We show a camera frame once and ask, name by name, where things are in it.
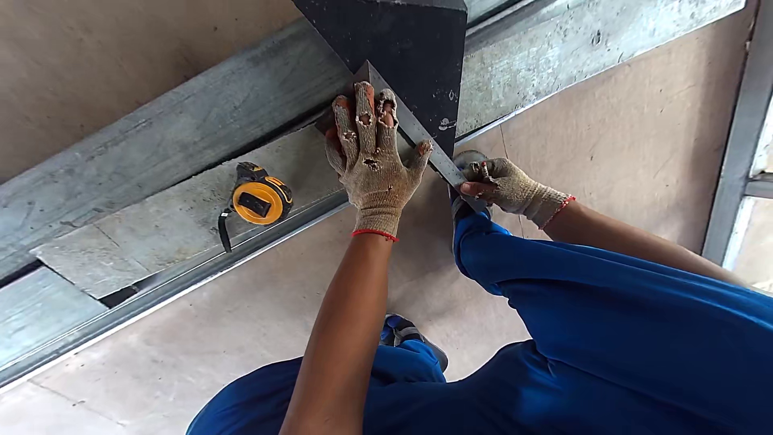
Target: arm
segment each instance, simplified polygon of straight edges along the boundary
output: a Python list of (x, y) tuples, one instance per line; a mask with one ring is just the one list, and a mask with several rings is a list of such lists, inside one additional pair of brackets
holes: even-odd
[(593, 246), (747, 287), (733, 273), (671, 241), (570, 201), (543, 228), (555, 241)]
[(495, 184), (485, 182), (479, 166), (473, 165), (465, 168), (467, 179), (473, 181), (464, 183), (461, 191), (526, 216), (555, 241), (606, 249), (747, 287), (733, 273), (676, 243), (604, 216), (537, 183), (508, 159), (485, 163)]
[(362, 431), (392, 243), (376, 234), (352, 237), (314, 322), (281, 433)]
[(325, 153), (357, 207), (349, 249), (328, 287), (280, 433), (361, 433), (379, 332), (387, 311), (387, 264), (403, 207), (421, 182), (431, 144), (408, 167), (397, 154), (395, 97), (355, 84), (356, 113), (333, 101), (336, 127)]

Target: glove with holes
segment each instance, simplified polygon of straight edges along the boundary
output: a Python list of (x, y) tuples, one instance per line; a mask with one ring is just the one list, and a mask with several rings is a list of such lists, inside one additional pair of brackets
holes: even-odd
[(508, 159), (498, 157), (485, 160), (491, 181), (486, 182), (481, 171), (482, 162), (470, 163), (462, 171), (470, 183), (461, 191), (497, 204), (502, 210), (522, 214), (541, 229), (566, 207), (574, 197), (552, 187), (537, 183)]
[(432, 144), (420, 143), (406, 167), (397, 154), (397, 109), (390, 89), (374, 102), (373, 86), (354, 84), (356, 106), (339, 95), (332, 104), (335, 128), (325, 134), (325, 152), (357, 207), (352, 235), (376, 233), (397, 240), (403, 207), (421, 182)]

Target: blue shoe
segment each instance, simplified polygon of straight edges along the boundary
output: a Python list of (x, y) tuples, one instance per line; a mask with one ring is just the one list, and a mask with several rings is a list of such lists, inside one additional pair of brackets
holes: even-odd
[(432, 350), (435, 358), (440, 363), (441, 371), (448, 367), (448, 356), (438, 346), (435, 346), (414, 325), (414, 322), (399, 314), (387, 313), (384, 317), (384, 326), (381, 329), (380, 344), (384, 346), (399, 346), (406, 340), (418, 340), (426, 344)]

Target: glove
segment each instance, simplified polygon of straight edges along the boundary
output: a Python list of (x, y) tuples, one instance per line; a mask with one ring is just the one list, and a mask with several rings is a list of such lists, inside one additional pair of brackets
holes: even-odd
[(575, 199), (537, 183), (518, 166), (501, 157), (470, 163), (462, 172), (470, 180), (461, 185), (462, 193), (497, 204), (508, 213), (522, 214), (540, 229)]
[(349, 202), (357, 207), (352, 235), (370, 232), (397, 241), (400, 214), (421, 182), (432, 144), (421, 142), (404, 166), (397, 154), (394, 93), (381, 91), (374, 104), (370, 83), (355, 83), (354, 91), (354, 115), (347, 97), (339, 95), (333, 101), (335, 128), (325, 134), (325, 153), (346, 188)]

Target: forearm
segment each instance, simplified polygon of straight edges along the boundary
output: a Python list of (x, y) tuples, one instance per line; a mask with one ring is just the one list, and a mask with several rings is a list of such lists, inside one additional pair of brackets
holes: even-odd
[(281, 433), (360, 433), (392, 241), (352, 237), (312, 329)]
[(571, 201), (545, 226), (555, 241), (593, 246), (675, 269), (747, 286), (733, 273), (682, 246)]

